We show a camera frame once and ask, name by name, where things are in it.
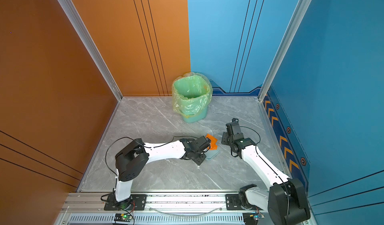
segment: trash can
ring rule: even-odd
[[[203,119],[207,115],[212,93],[212,85],[206,76],[186,73],[172,84],[173,110],[188,123]]]

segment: robotic arm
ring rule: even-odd
[[[278,170],[259,150],[250,138],[244,138],[238,119],[226,124],[222,144],[231,147],[261,177],[269,192],[251,184],[240,189],[242,206],[252,209],[255,206],[268,211],[275,225],[293,225],[310,218],[310,211],[303,184],[298,179],[290,179]],[[167,144],[149,144],[135,139],[118,152],[116,168],[116,202],[130,201],[132,180],[147,163],[161,159],[192,160],[200,165],[206,158],[204,152],[210,148],[210,139],[204,136],[194,139],[180,139]]]

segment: orange wall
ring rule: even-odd
[[[0,0],[2,224],[52,224],[116,98],[57,0]]]
[[[124,96],[167,96],[190,71],[187,0],[72,0]]]

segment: orange chevron arrow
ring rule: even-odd
[[[288,141],[287,141],[287,139],[286,139],[285,137],[283,137],[283,136],[280,136],[280,147],[281,147],[281,141],[282,141],[282,140],[284,140],[284,141],[288,142]]]
[[[271,102],[270,102],[270,101],[265,101],[265,110],[266,110],[266,104],[267,104],[267,103],[270,104]]]
[[[295,167],[297,167],[297,169],[300,169],[299,168],[299,165],[297,165],[294,161],[292,160],[289,160],[289,170],[292,172],[292,165],[294,165]]]
[[[290,149],[288,149],[287,147],[285,147],[284,148],[284,157],[285,157],[285,159],[287,158],[287,152],[289,152],[290,154],[293,155],[293,152]]]
[[[279,121],[279,120],[277,119],[277,117],[272,116],[272,127],[273,127],[273,121],[274,121],[274,120]]]
[[[268,117],[270,117],[271,111],[274,112],[272,108],[268,108]]]

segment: gray marble floor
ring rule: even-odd
[[[142,138],[144,142],[168,142],[173,136],[205,136],[207,133],[218,139],[221,152],[200,166],[193,161],[165,159],[147,164],[132,184],[133,192],[146,190],[238,190],[248,184],[266,188],[254,170],[239,157],[232,157],[229,146],[220,143],[225,124],[233,117],[241,126],[256,130],[261,136],[258,144],[262,153],[278,168],[281,164],[276,149],[268,142],[256,101],[252,97],[214,96],[209,104],[205,119],[186,123],[172,110],[171,97],[125,97],[121,101],[103,143],[95,156],[89,173],[80,189],[111,190],[115,185],[115,175],[108,170],[104,156],[108,146],[116,139],[128,136]],[[245,137],[259,141],[255,132],[242,128]],[[115,169],[114,156],[130,142],[122,139],[108,151],[108,165]]]

